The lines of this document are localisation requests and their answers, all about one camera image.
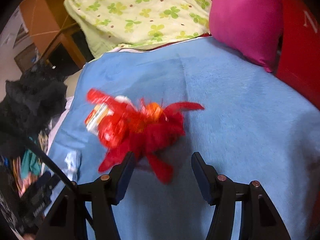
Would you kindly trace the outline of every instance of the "red plush toy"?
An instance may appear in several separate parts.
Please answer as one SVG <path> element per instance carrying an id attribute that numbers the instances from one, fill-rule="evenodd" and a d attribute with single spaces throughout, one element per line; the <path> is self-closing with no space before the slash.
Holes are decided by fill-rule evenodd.
<path id="1" fill-rule="evenodd" d="M 126 153 L 131 151 L 137 160 L 146 156 L 163 183 L 171 181 L 173 169 L 161 161 L 155 152 L 185 135 L 181 111 L 204 109 L 200 104 L 191 102 L 179 102 L 161 108 L 155 102 L 146 105 L 141 99 L 141 109 L 138 111 L 132 104 L 118 102 L 96 89 L 89 90 L 87 100 L 93 104 L 105 104 L 113 112 L 104 116 L 98 125 L 99 140 L 109 148 L 99 171 L 106 171 L 121 163 Z"/>

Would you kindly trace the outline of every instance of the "metal screw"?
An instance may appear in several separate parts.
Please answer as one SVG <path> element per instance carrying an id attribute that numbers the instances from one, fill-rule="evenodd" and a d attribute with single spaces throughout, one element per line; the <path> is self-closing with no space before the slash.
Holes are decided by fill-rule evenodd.
<path id="1" fill-rule="evenodd" d="M 218 180 L 225 181 L 227 177 L 225 175 L 218 175 Z"/>
<path id="2" fill-rule="evenodd" d="M 105 181 L 105 180 L 108 180 L 110 179 L 110 176 L 108 174 L 103 174 L 101 177 L 100 177 L 101 180 Z"/>
<path id="3" fill-rule="evenodd" d="M 257 180 L 254 180 L 254 181 L 252 182 L 252 185 L 254 185 L 255 187 L 260 187 L 260 182 L 257 181 Z"/>

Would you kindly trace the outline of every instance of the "white wall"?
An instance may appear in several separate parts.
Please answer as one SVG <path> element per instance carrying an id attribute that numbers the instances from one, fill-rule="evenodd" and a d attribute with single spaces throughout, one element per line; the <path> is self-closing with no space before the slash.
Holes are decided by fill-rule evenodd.
<path id="1" fill-rule="evenodd" d="M 0 101 L 2 101 L 5 96 L 5 81 L 17 80 L 21 76 L 21 71 L 14 61 L 14 57 L 32 44 L 31 38 L 27 37 L 13 48 L 21 24 L 21 14 L 18 13 L 16 17 L 13 14 L 0 36 Z M 1 46 L 10 33 L 13 34 L 11 40 Z"/>

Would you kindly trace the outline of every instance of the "blue blanket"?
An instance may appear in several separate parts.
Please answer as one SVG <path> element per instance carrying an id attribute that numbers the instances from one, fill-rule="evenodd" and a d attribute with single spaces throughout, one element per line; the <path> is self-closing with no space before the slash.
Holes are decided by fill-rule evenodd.
<path id="1" fill-rule="evenodd" d="M 84 125 L 94 107 L 85 100 L 90 88 L 134 103 L 144 97 L 164 106 L 180 100 L 205 106 L 185 115 L 187 135 L 161 155 L 174 166 L 170 185 L 134 171 L 124 200 L 113 207 L 122 240 L 205 239 L 214 207 L 193 176 L 194 151 L 235 182 L 260 181 L 292 240 L 307 238 L 320 181 L 320 112 L 262 67 L 211 37 L 146 53 L 106 53 L 88 63 L 49 152 L 64 167 L 70 150 L 81 151 L 79 184 L 99 177 L 106 152 Z M 240 208 L 237 203 L 232 239 L 238 239 Z"/>

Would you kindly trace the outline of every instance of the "white lettering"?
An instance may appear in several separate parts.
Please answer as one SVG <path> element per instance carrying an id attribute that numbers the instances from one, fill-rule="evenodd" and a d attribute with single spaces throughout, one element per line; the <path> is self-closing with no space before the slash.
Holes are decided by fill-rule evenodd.
<path id="1" fill-rule="evenodd" d="M 313 22 L 313 20 L 311 19 L 310 15 L 308 14 L 307 11 L 303 11 L 304 12 L 304 25 L 305 27 L 308 27 L 307 25 L 307 18 L 309 20 L 309 22 L 311 23 L 311 26 L 313 28 L 313 31 L 315 33 L 318 33 L 318 22 L 316 21 L 316 24 Z"/>

